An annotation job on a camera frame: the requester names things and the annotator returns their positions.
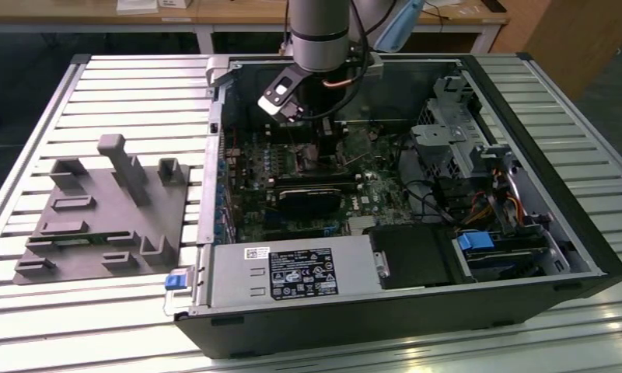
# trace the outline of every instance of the table leg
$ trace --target table leg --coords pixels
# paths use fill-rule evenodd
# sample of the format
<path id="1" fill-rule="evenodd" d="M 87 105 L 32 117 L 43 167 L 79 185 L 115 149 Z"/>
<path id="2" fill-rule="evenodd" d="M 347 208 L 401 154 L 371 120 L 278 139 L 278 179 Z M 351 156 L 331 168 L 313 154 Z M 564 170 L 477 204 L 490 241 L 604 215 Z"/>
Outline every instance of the table leg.
<path id="1" fill-rule="evenodd" d="M 496 37 L 498 36 L 500 27 L 502 25 L 484 25 L 484 30 L 476 39 L 470 53 L 489 53 L 490 47 L 494 45 Z"/>
<path id="2" fill-rule="evenodd" d="M 195 27 L 198 47 L 201 48 L 202 54 L 215 53 L 215 44 L 211 41 L 213 32 L 213 25 L 199 25 L 198 27 Z"/>

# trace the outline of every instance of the blue tab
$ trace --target blue tab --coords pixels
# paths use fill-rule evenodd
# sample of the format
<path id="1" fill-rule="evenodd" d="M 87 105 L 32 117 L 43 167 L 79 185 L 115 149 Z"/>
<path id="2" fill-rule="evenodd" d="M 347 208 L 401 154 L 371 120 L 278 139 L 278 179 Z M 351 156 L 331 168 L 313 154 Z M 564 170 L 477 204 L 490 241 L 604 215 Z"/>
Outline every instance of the blue tab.
<path id="1" fill-rule="evenodd" d="M 187 288 L 187 274 L 170 274 L 166 277 L 166 290 L 183 290 Z"/>
<path id="2" fill-rule="evenodd" d="M 468 232 L 458 237 L 461 250 L 493 249 L 494 241 L 489 232 Z"/>

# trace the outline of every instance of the wooden table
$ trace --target wooden table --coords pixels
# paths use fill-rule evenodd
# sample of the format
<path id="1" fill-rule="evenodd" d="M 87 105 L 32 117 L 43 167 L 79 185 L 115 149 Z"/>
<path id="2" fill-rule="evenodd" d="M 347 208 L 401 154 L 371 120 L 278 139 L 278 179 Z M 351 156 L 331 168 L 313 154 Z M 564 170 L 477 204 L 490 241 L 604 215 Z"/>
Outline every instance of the wooden table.
<path id="1" fill-rule="evenodd" d="M 481 0 L 440 7 L 444 21 L 428 9 L 416 33 L 476 33 L 473 53 L 488 53 L 500 28 L 509 22 L 508 13 L 493 13 Z M 215 53 L 211 35 L 218 32 L 262 33 L 283 30 L 286 0 L 201 0 L 198 6 L 198 42 L 205 54 Z"/>
<path id="2" fill-rule="evenodd" d="M 286 0 L 194 0 L 187 9 L 119 16 L 116 0 L 0 0 L 0 33 L 156 33 L 188 32 L 201 51 L 214 54 L 211 35 L 218 32 L 283 30 Z M 508 23 L 508 13 L 493 13 L 481 0 L 440 8 L 448 17 L 424 14 L 416 33 L 474 33 L 473 52 L 488 52 Z"/>
<path id="3" fill-rule="evenodd" d="M 0 33 L 195 33 L 199 4 L 119 16 L 118 0 L 0 0 Z"/>

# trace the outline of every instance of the barcode sticker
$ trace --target barcode sticker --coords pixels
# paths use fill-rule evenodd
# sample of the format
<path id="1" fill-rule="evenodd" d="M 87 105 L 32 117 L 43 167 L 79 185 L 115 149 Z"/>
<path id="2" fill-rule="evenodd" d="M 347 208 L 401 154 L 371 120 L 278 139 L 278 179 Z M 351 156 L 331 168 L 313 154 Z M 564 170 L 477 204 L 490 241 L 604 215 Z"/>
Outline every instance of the barcode sticker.
<path id="1" fill-rule="evenodd" d="M 270 255 L 269 247 L 247 247 L 245 249 L 245 259 L 267 259 Z"/>

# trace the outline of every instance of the aluminum table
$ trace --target aluminum table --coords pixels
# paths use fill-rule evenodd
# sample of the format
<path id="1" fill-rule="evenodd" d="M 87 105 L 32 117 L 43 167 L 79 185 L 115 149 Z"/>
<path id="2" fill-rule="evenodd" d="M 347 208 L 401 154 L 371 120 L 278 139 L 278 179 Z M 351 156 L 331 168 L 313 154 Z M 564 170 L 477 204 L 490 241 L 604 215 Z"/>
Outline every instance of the aluminum table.
<path id="1" fill-rule="evenodd" d="M 533 61 L 478 60 L 622 259 L 622 158 Z M 163 274 L 14 285 L 54 160 L 110 167 L 102 134 L 122 133 L 144 166 L 168 156 L 192 166 L 180 264 L 195 257 L 206 66 L 203 55 L 94 56 L 67 70 L 0 191 L 0 371 L 622 371 L 622 283 L 522 325 L 226 361 L 203 356 L 164 314 Z"/>

